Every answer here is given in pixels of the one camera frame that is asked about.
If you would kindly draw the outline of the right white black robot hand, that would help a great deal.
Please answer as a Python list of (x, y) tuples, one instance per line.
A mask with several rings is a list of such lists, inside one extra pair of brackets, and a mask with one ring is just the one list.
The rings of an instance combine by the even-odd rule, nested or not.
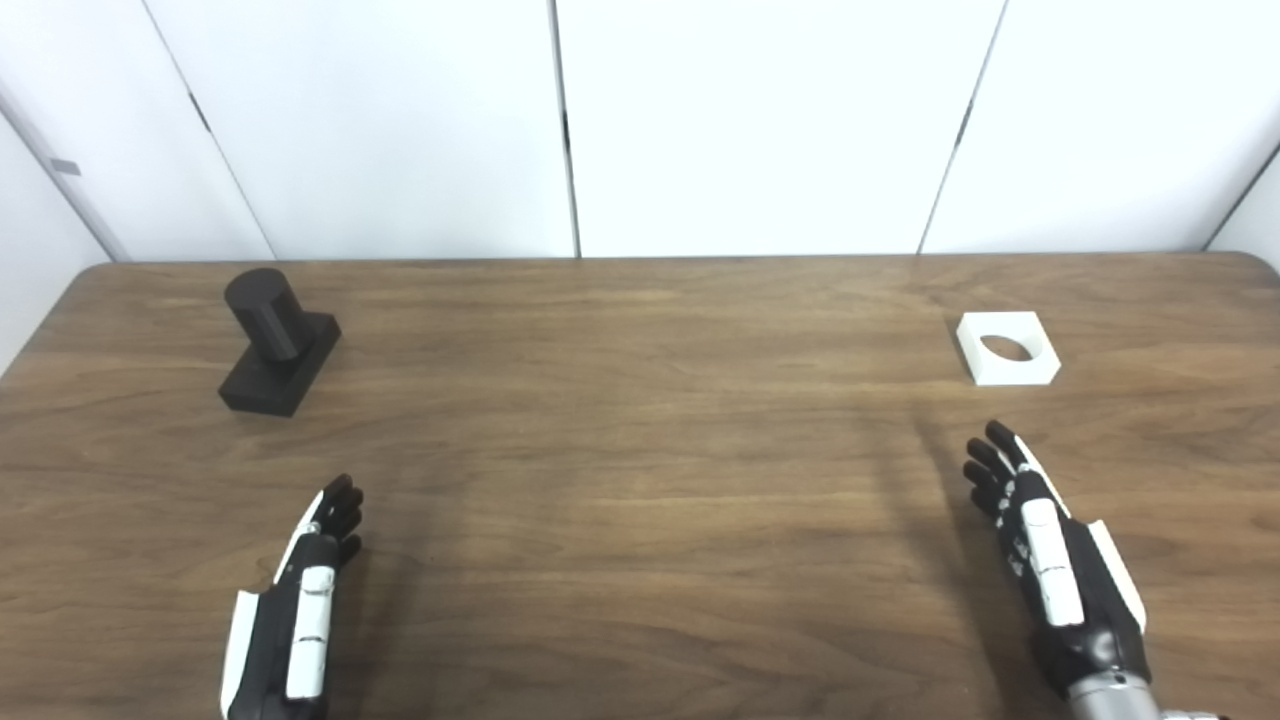
[(1087, 678), (1153, 679), (1146, 607), (1102, 521), (1076, 520), (1025, 441), (998, 420), (966, 443), (972, 502), (1033, 619), (1032, 656), (1061, 697)]

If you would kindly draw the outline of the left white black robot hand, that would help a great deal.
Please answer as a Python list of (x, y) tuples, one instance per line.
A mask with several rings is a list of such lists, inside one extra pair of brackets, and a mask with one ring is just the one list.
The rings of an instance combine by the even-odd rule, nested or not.
[(325, 719), (338, 578), (362, 547), (364, 492), (343, 474), (291, 533), (270, 585), (236, 596), (219, 707), (224, 719)]

